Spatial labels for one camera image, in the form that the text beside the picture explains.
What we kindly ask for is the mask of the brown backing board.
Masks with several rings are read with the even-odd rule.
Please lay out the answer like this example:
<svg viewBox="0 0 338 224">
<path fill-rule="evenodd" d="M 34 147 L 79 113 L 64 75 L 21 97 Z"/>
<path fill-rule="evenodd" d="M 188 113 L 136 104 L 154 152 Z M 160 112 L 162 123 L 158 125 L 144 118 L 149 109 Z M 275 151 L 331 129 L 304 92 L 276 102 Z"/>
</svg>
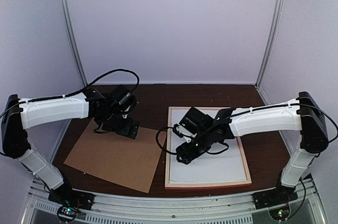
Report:
<svg viewBox="0 0 338 224">
<path fill-rule="evenodd" d="M 96 134 L 91 121 L 64 164 L 105 181 L 148 193 L 155 175 L 161 148 L 157 130 L 140 127 L 135 139 L 116 133 Z"/>
</svg>

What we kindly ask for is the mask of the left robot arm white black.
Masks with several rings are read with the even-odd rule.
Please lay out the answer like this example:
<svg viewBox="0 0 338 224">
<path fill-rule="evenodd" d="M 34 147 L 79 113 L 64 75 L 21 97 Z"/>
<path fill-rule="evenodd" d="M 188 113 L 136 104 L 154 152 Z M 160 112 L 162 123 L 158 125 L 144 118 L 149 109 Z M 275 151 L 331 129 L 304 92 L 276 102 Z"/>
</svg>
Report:
<svg viewBox="0 0 338 224">
<path fill-rule="evenodd" d="M 27 129 L 68 119 L 91 118 L 97 124 L 95 133 L 116 133 L 135 139 L 139 123 L 128 114 L 137 103 L 133 92 L 123 85 L 101 93 L 96 89 L 53 97 L 22 98 L 11 95 L 1 114 L 2 154 L 18 160 L 41 179 L 65 205 L 76 200 L 76 193 L 61 172 L 28 141 Z"/>
</svg>

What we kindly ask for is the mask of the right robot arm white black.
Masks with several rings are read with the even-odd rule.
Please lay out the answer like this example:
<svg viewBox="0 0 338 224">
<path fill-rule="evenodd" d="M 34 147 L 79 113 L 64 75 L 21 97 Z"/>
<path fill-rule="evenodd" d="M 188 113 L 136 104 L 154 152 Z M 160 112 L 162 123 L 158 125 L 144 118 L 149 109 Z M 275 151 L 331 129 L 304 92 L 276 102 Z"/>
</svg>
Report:
<svg viewBox="0 0 338 224">
<path fill-rule="evenodd" d="M 299 146 L 281 171 L 278 187 L 271 191 L 271 199 L 278 204 L 291 195 L 291 188 L 296 186 L 311 161 L 329 145 L 324 112 L 305 91 L 300 92 L 297 98 L 280 104 L 224 108 L 214 116 L 192 107 L 174 130 L 180 137 L 190 139 L 175 150 L 177 161 L 185 165 L 226 139 L 281 130 L 299 131 Z"/>
</svg>

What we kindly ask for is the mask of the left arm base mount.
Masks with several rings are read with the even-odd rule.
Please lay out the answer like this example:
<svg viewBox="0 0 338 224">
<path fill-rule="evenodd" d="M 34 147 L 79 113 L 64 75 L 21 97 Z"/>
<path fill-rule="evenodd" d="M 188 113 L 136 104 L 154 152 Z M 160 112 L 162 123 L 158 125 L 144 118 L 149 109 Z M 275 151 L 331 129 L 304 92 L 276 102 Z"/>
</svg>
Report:
<svg viewBox="0 0 338 224">
<path fill-rule="evenodd" d="M 74 190 L 70 182 L 64 178 L 63 184 L 51 189 L 48 200 L 74 209 L 91 210 L 95 196 L 89 192 Z"/>
</svg>

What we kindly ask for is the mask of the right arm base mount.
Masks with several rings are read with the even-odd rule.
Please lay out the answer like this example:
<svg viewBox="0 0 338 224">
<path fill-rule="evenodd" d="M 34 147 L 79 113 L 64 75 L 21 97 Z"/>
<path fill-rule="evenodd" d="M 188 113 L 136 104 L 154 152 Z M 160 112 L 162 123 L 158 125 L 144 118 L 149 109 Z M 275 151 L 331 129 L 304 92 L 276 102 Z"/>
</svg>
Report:
<svg viewBox="0 0 338 224">
<path fill-rule="evenodd" d="M 274 189 L 256 192 L 252 195 L 256 209 L 269 208 L 298 199 L 295 187 L 278 185 Z"/>
</svg>

